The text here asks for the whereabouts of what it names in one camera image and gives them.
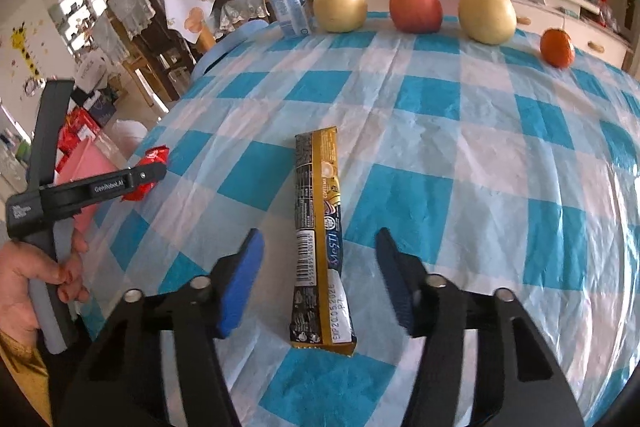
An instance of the tablecloth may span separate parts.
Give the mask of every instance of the tablecloth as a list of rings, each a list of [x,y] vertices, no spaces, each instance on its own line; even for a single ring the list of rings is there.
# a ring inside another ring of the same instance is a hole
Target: tablecloth
[[[131,287],[172,291],[234,253],[266,254],[240,327],[218,354],[247,426],[399,425],[422,349],[398,326],[373,247],[399,248],[460,287],[514,290],[552,347],[588,424],[638,361],[640,87],[577,53],[547,66],[539,37],[500,47],[396,32],[369,14],[349,34],[283,40],[271,25],[194,84],[132,158],[171,148],[139,203],[103,204],[86,258],[96,334]],[[338,126],[352,358],[287,342],[296,269],[294,135]],[[172,420],[184,424],[164,337]],[[468,418],[474,342],[458,411]]]

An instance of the metal screw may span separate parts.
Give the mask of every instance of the metal screw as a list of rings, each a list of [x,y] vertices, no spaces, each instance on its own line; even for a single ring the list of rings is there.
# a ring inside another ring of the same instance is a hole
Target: metal screw
[[[202,290],[211,284],[211,279],[206,277],[206,275],[198,275],[191,279],[189,286],[191,286],[194,290]]]
[[[427,284],[433,288],[444,288],[447,285],[447,280],[437,273],[432,273],[427,276]]]
[[[126,302],[138,302],[140,299],[142,299],[142,292],[140,290],[129,290],[127,292],[125,292],[124,294],[124,299]]]
[[[511,302],[515,298],[515,296],[513,295],[513,292],[507,288],[498,288],[495,291],[495,296],[504,302]]]

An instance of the blue gripper pad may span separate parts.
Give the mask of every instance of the blue gripper pad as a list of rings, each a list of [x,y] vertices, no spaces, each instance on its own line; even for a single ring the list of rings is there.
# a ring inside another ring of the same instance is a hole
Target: blue gripper pad
[[[388,229],[380,229],[376,234],[376,258],[396,320],[412,335],[415,299],[420,296],[420,285],[424,283],[427,270],[416,256],[398,250]]]
[[[238,253],[220,259],[211,271],[211,282],[220,295],[218,333],[226,339],[240,323],[264,256],[264,238],[251,229]]]

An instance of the giraffe drawing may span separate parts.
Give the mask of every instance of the giraffe drawing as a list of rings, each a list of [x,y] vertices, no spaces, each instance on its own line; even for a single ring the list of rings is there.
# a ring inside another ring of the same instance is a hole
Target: giraffe drawing
[[[14,28],[14,31],[11,34],[11,46],[14,50],[20,51],[22,58],[24,58],[24,61],[27,63],[27,66],[31,71],[31,74],[35,78],[40,78],[40,70],[35,62],[33,62],[31,53],[27,47],[27,31],[24,29],[24,22],[19,28]]]

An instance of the human hand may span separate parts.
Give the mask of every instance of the human hand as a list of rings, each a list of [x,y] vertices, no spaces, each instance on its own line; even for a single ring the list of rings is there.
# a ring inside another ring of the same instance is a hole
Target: human hand
[[[89,300],[82,286],[82,258],[88,245],[74,230],[71,255],[61,266],[42,250],[27,243],[8,241],[0,248],[0,330],[25,346],[35,346],[40,328],[28,293],[29,279],[60,285],[58,297],[64,303]]]

